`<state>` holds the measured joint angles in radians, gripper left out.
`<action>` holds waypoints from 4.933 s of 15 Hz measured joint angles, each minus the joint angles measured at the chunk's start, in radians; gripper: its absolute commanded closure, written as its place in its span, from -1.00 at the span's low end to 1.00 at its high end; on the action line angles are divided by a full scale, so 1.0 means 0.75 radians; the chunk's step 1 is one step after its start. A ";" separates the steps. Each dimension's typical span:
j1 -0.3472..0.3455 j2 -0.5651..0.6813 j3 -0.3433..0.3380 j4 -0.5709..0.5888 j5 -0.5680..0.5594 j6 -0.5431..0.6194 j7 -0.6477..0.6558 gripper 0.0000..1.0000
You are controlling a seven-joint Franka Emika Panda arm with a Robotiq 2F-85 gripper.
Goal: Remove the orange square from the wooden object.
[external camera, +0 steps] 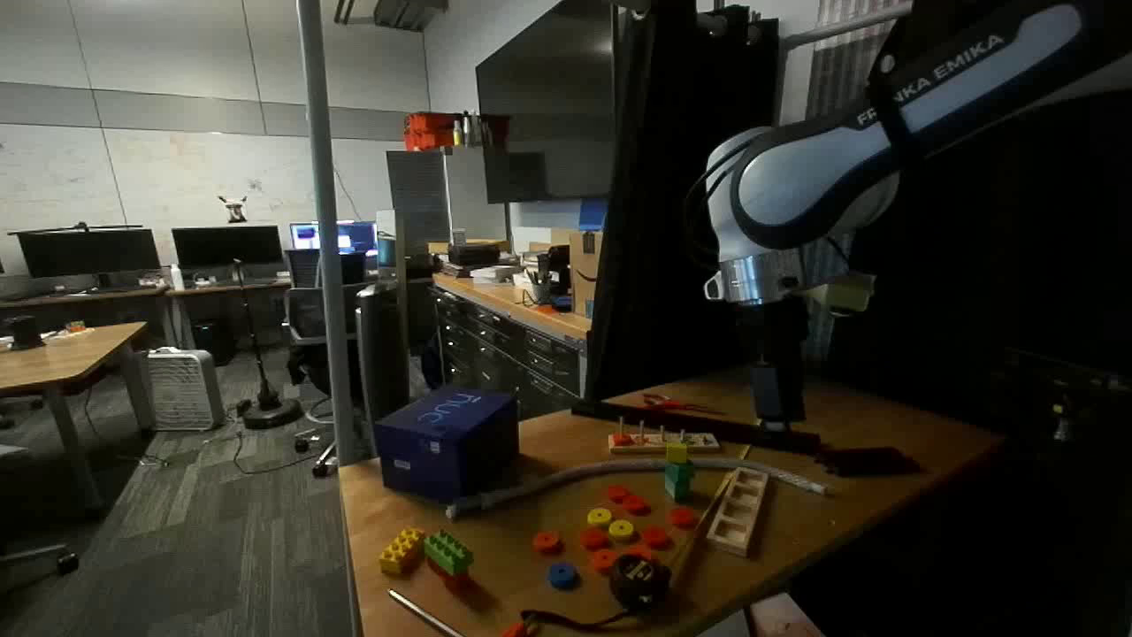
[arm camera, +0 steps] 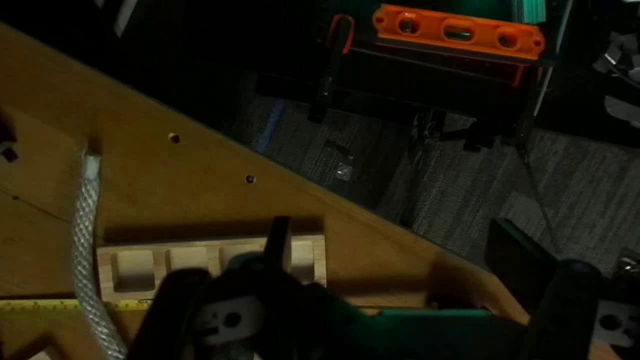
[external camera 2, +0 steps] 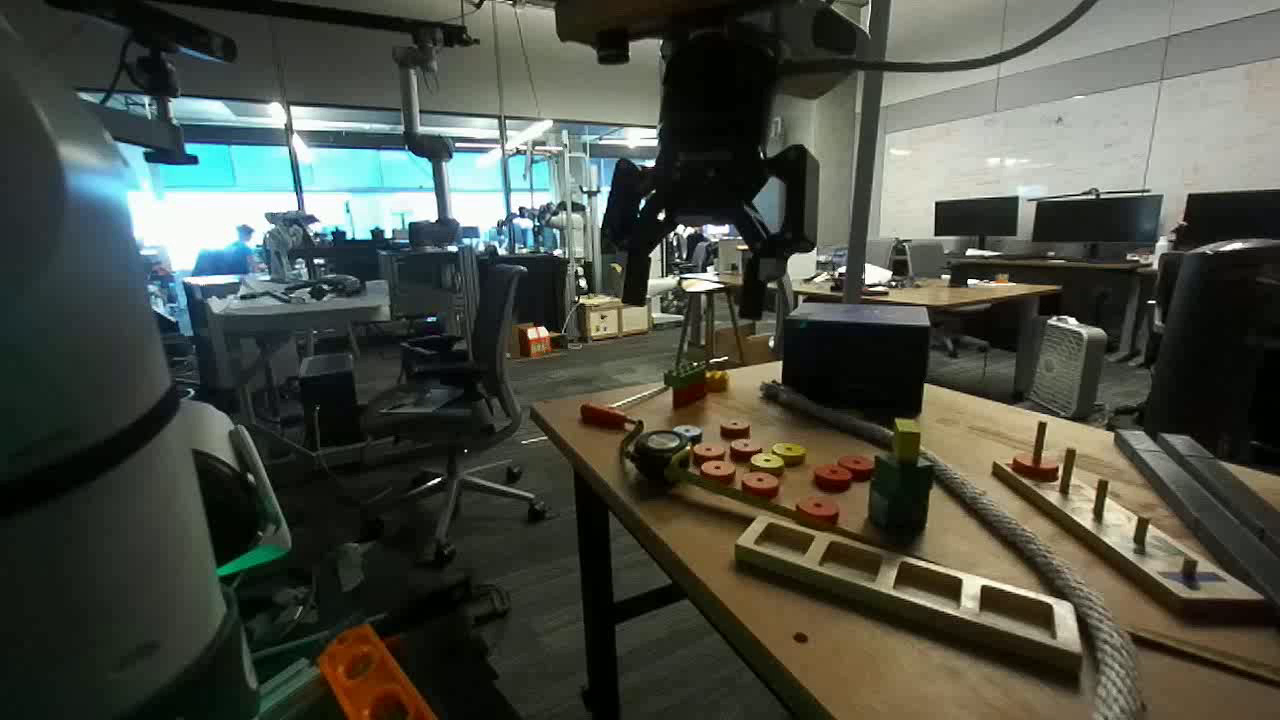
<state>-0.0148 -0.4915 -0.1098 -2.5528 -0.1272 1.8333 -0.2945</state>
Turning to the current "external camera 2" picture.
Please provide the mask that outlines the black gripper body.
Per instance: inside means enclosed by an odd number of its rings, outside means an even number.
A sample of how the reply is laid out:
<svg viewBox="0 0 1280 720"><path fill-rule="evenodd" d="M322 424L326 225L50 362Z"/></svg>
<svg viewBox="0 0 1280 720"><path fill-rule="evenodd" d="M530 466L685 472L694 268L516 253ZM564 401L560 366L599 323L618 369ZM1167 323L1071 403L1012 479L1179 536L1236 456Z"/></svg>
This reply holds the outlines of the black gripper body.
<svg viewBox="0 0 1280 720"><path fill-rule="evenodd" d="M753 225L770 181L776 48L759 34L667 44L660 85L657 211L672 225Z"/></svg>

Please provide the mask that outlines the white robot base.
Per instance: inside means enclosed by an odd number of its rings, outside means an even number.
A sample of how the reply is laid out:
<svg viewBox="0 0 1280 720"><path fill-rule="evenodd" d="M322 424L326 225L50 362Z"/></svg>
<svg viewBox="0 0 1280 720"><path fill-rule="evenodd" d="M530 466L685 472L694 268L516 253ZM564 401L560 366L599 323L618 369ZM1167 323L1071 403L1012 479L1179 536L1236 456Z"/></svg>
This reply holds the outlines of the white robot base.
<svg viewBox="0 0 1280 720"><path fill-rule="evenodd" d="M127 164L0 34L3 720L256 720L202 472L224 411L183 397L144 291Z"/></svg>

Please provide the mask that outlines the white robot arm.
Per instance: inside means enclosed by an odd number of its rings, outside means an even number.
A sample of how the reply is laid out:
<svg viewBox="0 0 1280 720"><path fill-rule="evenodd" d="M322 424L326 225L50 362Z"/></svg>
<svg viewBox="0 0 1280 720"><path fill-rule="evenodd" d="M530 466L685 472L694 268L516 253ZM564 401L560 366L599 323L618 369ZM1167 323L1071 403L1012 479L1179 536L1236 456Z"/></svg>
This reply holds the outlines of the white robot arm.
<svg viewBox="0 0 1280 720"><path fill-rule="evenodd" d="M626 253L626 301L648 301L651 248L685 225L729 225L746 243L740 311L759 318L771 271L816 248L822 156L770 149L792 79L843 73L863 34L825 0L556 0L556 35L599 63L636 39L663 51L657 161L622 161L599 238Z"/></svg>

